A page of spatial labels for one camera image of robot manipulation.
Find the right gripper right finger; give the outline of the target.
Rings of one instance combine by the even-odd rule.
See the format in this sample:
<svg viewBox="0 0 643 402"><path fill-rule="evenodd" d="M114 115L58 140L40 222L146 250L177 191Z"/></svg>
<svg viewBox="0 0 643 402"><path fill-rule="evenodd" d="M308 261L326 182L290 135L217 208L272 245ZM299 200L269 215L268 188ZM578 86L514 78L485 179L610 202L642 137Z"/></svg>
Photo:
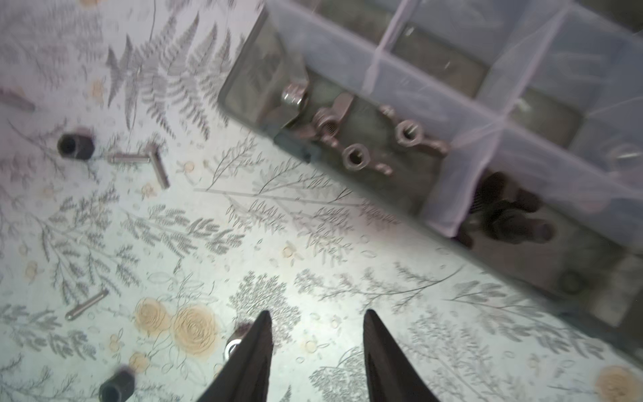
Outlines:
<svg viewBox="0 0 643 402"><path fill-rule="evenodd" d="M370 401L439 400L373 309L364 315L363 347Z"/></svg>

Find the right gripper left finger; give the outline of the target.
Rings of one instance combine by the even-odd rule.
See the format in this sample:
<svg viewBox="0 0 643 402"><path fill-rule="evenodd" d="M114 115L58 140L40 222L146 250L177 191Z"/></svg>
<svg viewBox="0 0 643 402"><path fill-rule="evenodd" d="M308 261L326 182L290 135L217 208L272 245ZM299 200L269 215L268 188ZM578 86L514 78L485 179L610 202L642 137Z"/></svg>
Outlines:
<svg viewBox="0 0 643 402"><path fill-rule="evenodd" d="M272 320L262 311L201 401L266 401L273 355Z"/></svg>

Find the black hex bolt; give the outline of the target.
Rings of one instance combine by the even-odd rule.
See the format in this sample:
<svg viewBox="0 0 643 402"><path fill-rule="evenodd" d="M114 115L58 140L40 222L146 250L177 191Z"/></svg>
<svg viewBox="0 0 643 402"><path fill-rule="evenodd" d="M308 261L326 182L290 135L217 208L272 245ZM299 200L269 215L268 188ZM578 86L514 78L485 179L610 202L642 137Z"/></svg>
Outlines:
<svg viewBox="0 0 643 402"><path fill-rule="evenodd" d="M496 203L507 203L528 213L534 213L544 205L537 194L524 189L503 172L495 172L482 179L477 186L469 212L473 214Z"/></svg>
<svg viewBox="0 0 643 402"><path fill-rule="evenodd" d="M505 202L487 209L483 229L492 239L513 245L545 244L555 236L555 228L549 221L530 218L522 209Z"/></svg>

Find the grey plastic compartment box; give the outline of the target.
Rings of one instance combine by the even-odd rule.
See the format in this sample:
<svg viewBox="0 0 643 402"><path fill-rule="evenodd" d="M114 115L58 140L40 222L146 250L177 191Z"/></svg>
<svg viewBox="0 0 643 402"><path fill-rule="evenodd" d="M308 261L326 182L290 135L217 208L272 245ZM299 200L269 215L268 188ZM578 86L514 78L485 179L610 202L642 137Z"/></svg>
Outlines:
<svg viewBox="0 0 643 402"><path fill-rule="evenodd" d="M291 83L306 105L281 104ZM341 148L299 139L343 92ZM231 117L455 242L577 330L642 360L642 4L639 1L269 1L219 94ZM390 105L450 144L398 149ZM365 145L394 172L345 169ZM519 245L471 214L503 172L554 238Z"/></svg>

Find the silver cap nut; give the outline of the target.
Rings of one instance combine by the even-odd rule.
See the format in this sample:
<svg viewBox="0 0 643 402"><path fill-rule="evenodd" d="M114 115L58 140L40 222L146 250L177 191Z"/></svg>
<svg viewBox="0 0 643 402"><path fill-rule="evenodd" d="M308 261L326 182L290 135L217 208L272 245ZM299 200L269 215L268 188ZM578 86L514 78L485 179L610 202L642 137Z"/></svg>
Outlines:
<svg viewBox="0 0 643 402"><path fill-rule="evenodd" d="M307 97L306 85L291 83L281 92L281 104L286 107L301 109L306 105Z"/></svg>

